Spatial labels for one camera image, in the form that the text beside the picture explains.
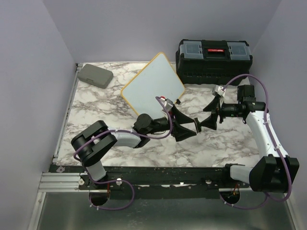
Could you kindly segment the yellow framed whiteboard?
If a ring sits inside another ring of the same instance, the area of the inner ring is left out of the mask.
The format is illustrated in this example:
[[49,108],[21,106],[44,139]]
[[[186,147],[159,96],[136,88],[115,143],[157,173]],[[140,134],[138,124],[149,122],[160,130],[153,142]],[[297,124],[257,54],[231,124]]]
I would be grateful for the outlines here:
[[122,88],[121,96],[137,115],[148,114],[156,119],[163,116],[157,96],[175,102],[184,92],[184,84],[160,52]]

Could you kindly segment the green whiteboard eraser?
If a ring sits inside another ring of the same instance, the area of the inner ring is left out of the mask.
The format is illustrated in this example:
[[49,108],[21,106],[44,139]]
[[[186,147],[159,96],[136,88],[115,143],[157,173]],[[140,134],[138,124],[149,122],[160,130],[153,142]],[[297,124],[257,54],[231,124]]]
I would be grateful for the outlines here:
[[197,133],[200,133],[201,132],[201,124],[198,120],[198,118],[194,118],[194,124],[195,124],[195,128],[196,128],[196,132]]

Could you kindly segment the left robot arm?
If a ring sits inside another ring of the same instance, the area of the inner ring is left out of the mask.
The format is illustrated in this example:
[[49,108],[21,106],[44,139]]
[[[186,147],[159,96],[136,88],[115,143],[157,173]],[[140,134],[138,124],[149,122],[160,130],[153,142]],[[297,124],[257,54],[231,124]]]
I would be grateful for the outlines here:
[[90,184],[95,189],[102,189],[106,185],[106,171],[101,159],[113,147],[138,149],[151,139],[163,139],[169,135],[180,142],[201,131],[198,119],[184,115],[175,106],[166,115],[152,119],[148,114],[141,114],[131,130],[114,129],[98,120],[76,135],[71,140],[74,158],[81,162],[91,176]]

